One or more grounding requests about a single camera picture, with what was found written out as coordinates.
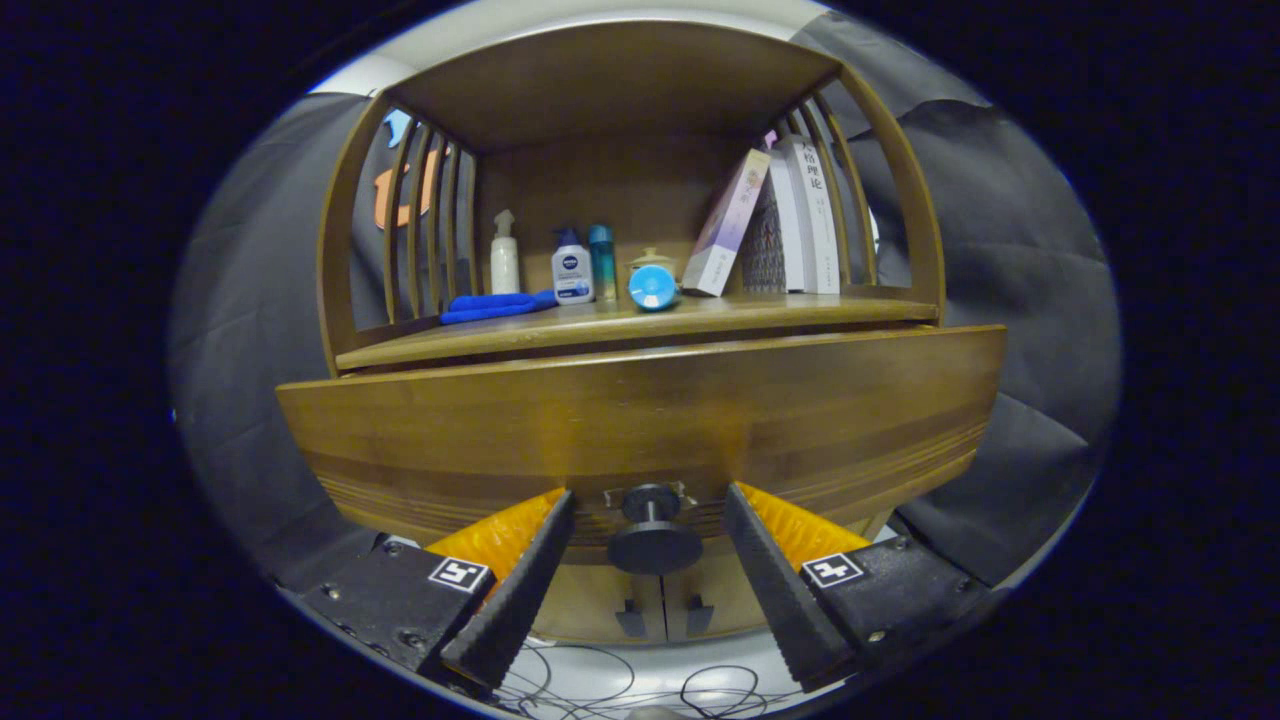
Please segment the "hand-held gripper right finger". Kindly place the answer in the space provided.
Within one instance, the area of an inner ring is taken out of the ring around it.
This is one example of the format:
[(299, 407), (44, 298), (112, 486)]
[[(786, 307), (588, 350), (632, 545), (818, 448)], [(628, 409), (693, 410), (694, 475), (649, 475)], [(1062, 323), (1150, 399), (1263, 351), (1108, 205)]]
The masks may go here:
[(991, 588), (909, 536), (868, 543), (728, 486), (724, 530), (791, 678), (806, 692), (904, 670), (979, 620)]

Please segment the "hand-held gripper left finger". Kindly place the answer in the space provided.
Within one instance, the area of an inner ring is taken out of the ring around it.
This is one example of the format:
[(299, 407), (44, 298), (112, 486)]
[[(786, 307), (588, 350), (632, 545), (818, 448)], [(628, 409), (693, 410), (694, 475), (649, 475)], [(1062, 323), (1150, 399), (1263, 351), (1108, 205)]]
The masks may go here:
[(498, 689), (573, 534), (556, 488), (426, 548), (389, 539), (302, 594), (375, 655), (463, 693)]

